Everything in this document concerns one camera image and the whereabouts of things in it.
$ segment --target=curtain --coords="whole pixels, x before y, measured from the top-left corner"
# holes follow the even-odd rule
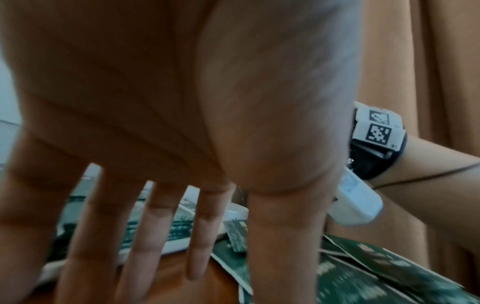
[[[480,156],[480,1],[365,0],[358,101],[402,115],[409,134]],[[371,224],[327,232],[395,251],[479,293],[480,258],[383,197]]]

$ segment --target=wristband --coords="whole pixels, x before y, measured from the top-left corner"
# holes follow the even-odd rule
[[[361,179],[369,180],[398,160],[408,137],[397,113],[358,102],[355,107],[348,167]]]

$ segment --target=table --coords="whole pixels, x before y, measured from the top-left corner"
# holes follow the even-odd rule
[[[185,278],[186,252],[163,256],[148,293],[148,304],[238,304],[238,284],[220,265],[210,259],[202,279]],[[54,302],[54,284],[37,288],[27,304]]]

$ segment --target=white sensor device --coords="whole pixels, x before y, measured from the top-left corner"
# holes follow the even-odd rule
[[[328,214],[343,226],[370,223],[384,206],[382,198],[347,167],[335,198]]]

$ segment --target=forearm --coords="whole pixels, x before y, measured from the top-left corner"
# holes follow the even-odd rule
[[[409,136],[399,160],[369,182],[373,187],[435,175],[480,162],[480,158]],[[424,223],[480,252],[480,168],[380,190]]]

